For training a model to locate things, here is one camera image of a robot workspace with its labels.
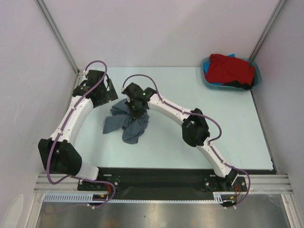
red cloth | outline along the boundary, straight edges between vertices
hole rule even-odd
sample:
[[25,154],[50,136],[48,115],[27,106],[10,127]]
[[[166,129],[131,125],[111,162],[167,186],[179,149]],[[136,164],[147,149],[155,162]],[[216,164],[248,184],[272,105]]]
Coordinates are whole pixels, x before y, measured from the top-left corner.
[[228,83],[239,81],[241,84],[249,84],[255,74],[254,66],[249,66],[249,62],[220,54],[210,56],[210,66],[206,75],[206,80],[210,83]]

blue-gray towel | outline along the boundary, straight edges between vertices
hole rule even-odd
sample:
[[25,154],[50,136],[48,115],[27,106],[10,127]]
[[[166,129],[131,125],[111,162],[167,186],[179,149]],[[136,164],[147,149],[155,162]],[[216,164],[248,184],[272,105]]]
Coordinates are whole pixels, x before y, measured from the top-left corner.
[[129,108],[125,104],[127,99],[121,100],[111,108],[113,116],[107,116],[105,119],[103,134],[107,134],[123,129],[123,141],[128,144],[138,143],[141,136],[148,126],[149,116],[145,113],[142,117],[133,120]]

white wall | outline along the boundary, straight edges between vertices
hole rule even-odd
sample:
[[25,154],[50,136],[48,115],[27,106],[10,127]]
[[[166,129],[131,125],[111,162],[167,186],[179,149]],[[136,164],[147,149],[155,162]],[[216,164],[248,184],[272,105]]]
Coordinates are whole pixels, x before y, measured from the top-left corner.
[[45,0],[78,65],[198,67],[249,57],[278,0]]
[[304,1],[287,3],[256,62],[262,84],[255,89],[280,173],[288,173],[304,214]]
[[75,74],[34,0],[1,0],[0,30],[1,224],[19,194],[27,213],[43,170],[37,144],[62,119]]

table surface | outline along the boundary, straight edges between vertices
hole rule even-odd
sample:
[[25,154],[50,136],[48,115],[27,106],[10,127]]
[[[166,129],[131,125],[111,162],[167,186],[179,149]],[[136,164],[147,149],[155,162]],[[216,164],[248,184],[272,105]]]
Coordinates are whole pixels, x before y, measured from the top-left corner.
[[[215,119],[223,130],[215,145],[230,164],[243,169],[273,169],[251,93],[209,89],[199,67],[110,67],[108,75],[119,98],[93,109],[86,118],[75,144],[84,161],[100,167],[212,168],[199,150],[183,141],[179,125],[151,110],[148,128],[137,144],[124,143],[122,129],[103,134],[105,118],[111,115],[111,107],[125,98],[121,87],[132,74],[151,76],[165,98],[185,108],[199,108]],[[126,86],[131,82],[143,89],[153,88],[144,77],[133,77]],[[208,125],[211,137],[217,136],[216,125]]]

blue basket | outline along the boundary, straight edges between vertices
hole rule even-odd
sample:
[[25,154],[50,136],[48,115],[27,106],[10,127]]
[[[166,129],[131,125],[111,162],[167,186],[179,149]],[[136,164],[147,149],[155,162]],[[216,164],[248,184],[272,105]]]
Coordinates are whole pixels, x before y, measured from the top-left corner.
[[[259,84],[261,84],[262,82],[262,77],[261,77],[261,72],[260,69],[258,68],[257,64],[247,58],[240,58],[242,60],[248,61],[250,63],[250,66],[254,66],[255,68],[255,75],[254,75],[254,85],[252,88],[257,87]],[[210,62],[210,58],[204,58],[203,61],[201,62],[201,66],[200,66],[200,72],[201,72],[201,76],[203,78],[204,83],[206,84],[207,87],[211,88],[211,89],[229,89],[229,90],[242,90],[244,91],[244,89],[242,88],[236,88],[233,86],[228,86],[228,85],[215,85],[212,83],[207,82],[207,80],[205,79],[205,74],[204,74],[204,63]]]

